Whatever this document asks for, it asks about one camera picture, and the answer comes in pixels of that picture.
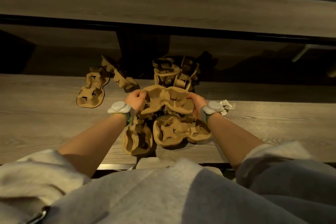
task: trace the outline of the smartwatch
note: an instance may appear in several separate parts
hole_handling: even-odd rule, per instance
[[[221,103],[218,103],[216,101],[210,101],[208,105],[205,105],[202,107],[201,112],[201,120],[205,122],[205,124],[208,124],[208,119],[211,115],[213,115],[216,112],[223,112],[225,111],[224,106],[221,105]]]
[[[124,101],[115,102],[107,112],[112,115],[122,113],[126,117],[126,126],[133,125],[134,109]]]

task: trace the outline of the wooden board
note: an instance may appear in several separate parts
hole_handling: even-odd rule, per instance
[[[88,109],[76,105],[75,99],[84,85],[84,78],[41,75],[1,74],[3,88],[0,107],[0,163],[21,158],[47,148],[57,149],[71,137],[108,117],[107,109],[126,96],[117,84],[105,86],[106,97],[101,106]],[[152,80],[137,80],[143,88]],[[279,99],[288,92],[309,101],[314,92],[329,95],[334,103],[335,87],[248,85],[245,83],[205,82],[197,93],[208,100],[228,99],[237,107],[228,118],[266,142],[277,144],[298,140],[317,159],[336,162],[336,104],[236,101],[239,95],[254,100],[269,95]],[[157,148],[157,156],[189,158],[198,163],[227,162],[213,140],[199,145],[188,144],[179,150]],[[126,155],[121,137],[112,146],[103,163],[135,163]]]
[[[336,37],[319,0],[0,0],[0,14]]]

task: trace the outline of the forearm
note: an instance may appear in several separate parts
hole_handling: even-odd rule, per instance
[[[252,149],[264,144],[258,137],[225,119],[220,113],[209,117],[208,127],[235,170]]]
[[[115,114],[102,123],[75,136],[58,151],[77,171],[91,177],[101,164],[126,124],[123,114]]]

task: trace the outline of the hand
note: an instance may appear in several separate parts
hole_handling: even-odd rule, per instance
[[[192,92],[189,92],[189,94],[187,95],[187,99],[192,99],[194,101],[195,110],[192,112],[192,114],[196,118],[201,119],[201,115],[200,115],[201,109],[203,106],[207,105],[208,103],[205,101],[203,97],[195,93],[192,93]]]
[[[146,91],[135,90],[128,94],[127,98],[125,99],[125,103],[130,105],[135,110],[135,113],[137,113],[138,111],[140,111],[146,95]]]

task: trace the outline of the person's left hand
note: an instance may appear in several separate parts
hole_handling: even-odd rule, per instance
[[[128,94],[125,103],[129,104],[137,113],[145,101],[146,91],[135,90]]]

